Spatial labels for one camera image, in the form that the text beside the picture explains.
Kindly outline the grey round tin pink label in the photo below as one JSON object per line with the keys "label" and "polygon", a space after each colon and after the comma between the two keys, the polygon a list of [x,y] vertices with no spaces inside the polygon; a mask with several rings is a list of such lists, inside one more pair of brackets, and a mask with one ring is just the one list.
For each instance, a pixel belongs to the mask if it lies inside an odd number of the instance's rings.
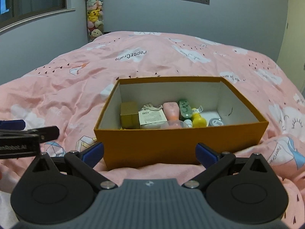
{"label": "grey round tin pink label", "polygon": [[223,125],[224,122],[222,121],[221,118],[211,118],[208,124],[209,127],[218,127]]}

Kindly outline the yellow white bottle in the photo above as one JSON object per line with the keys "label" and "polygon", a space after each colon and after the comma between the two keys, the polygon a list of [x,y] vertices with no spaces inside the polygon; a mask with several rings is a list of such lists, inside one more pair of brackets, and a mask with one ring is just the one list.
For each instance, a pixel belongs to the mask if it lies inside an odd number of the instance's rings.
{"label": "yellow white bottle", "polygon": [[184,120],[184,123],[190,128],[205,128],[207,127],[207,121],[204,117],[201,116],[203,111],[202,106],[199,108],[192,108],[192,117],[191,119]]}

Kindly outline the gold rectangular box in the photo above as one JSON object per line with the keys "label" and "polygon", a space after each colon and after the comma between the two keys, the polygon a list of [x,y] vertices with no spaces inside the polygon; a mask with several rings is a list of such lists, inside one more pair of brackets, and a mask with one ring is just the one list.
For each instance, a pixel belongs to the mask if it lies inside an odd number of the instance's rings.
{"label": "gold rectangular box", "polygon": [[123,129],[139,129],[139,111],[136,102],[122,102],[120,105],[120,123]]}

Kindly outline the beige box with drawstring pouch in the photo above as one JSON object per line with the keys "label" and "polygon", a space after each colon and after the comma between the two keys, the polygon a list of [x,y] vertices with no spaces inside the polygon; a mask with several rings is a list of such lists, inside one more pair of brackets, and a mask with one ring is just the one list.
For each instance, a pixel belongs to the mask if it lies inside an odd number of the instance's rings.
{"label": "beige box with drawstring pouch", "polygon": [[159,129],[162,124],[168,121],[162,105],[154,106],[147,103],[143,105],[138,114],[141,129]]}

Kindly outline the pink sponge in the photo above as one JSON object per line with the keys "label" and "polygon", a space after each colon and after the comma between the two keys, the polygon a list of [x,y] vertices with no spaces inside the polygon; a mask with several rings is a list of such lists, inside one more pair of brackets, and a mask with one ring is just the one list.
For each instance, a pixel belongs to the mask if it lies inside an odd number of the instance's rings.
{"label": "pink sponge", "polygon": [[168,120],[164,122],[161,126],[161,129],[178,129],[178,128],[189,128],[189,126],[181,120]]}

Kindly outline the orange cardboard box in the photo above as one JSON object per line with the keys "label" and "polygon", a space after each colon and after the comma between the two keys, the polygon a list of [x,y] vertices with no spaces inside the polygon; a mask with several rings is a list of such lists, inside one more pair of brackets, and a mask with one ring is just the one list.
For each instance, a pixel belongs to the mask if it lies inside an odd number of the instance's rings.
{"label": "orange cardboard box", "polygon": [[[203,108],[203,118],[219,117],[223,125],[205,128],[124,129],[120,106],[135,102],[161,105],[186,99]],[[197,164],[195,148],[203,143],[220,152],[257,145],[268,127],[261,112],[222,77],[137,77],[120,79],[94,128],[104,146],[108,169],[139,168],[156,163]]]}

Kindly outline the window with grey sill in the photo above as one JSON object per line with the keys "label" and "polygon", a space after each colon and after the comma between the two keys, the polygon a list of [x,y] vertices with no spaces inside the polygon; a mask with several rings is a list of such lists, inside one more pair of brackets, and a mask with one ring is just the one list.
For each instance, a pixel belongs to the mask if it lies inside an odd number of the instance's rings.
{"label": "window with grey sill", "polygon": [[68,0],[1,0],[1,33],[51,15],[75,11]]}

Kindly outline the cream door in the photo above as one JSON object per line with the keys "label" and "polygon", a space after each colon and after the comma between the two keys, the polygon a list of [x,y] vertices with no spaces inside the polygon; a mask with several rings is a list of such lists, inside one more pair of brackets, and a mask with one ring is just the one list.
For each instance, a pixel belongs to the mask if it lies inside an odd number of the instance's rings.
{"label": "cream door", "polygon": [[304,0],[288,0],[286,29],[277,64],[304,90]]}

